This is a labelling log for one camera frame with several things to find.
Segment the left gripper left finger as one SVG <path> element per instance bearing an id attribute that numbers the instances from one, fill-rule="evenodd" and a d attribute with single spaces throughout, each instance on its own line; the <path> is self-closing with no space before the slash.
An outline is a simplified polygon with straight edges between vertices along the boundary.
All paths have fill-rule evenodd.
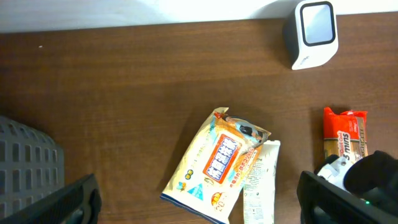
<path id="1" fill-rule="evenodd" d="M 87 223 L 97 224 L 102 200 L 94 174 L 72 184 L 4 218 L 1 223 Z"/>

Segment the orange spaghetti pasta packet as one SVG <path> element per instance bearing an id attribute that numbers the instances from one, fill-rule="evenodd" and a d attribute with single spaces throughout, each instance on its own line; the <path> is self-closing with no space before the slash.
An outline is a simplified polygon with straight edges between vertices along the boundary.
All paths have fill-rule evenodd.
<path id="1" fill-rule="evenodd" d="M 367 111 L 344 111 L 335 114 L 331 108 L 323 110 L 323 144 L 325 157 L 337 155 L 352 164 L 368 156 Z"/>

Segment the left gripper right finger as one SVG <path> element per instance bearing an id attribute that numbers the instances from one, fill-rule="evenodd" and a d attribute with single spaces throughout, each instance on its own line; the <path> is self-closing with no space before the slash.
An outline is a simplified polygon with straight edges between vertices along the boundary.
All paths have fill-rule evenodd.
<path id="1" fill-rule="evenodd" d="M 302 223 L 397 224 L 397 216 L 355 197 L 309 171 L 303 171 L 300 175 L 297 197 Z"/>

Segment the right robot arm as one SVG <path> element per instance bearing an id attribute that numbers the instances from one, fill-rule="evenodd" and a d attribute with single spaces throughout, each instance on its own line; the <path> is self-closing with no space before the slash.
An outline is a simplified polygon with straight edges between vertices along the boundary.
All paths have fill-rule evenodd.
<path id="1" fill-rule="evenodd" d="M 397 216 L 397 159 L 388 153 L 375 151 L 357 162 L 332 154 L 314 173 L 367 204 Z"/>

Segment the white tube with gold cap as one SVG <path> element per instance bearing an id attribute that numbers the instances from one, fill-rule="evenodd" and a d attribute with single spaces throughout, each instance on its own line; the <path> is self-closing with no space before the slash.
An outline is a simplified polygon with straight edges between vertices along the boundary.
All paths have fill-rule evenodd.
<path id="1" fill-rule="evenodd" d="M 274 224 L 275 178 L 280 141 L 268 140 L 246 179 L 243 192 L 245 224 Z"/>

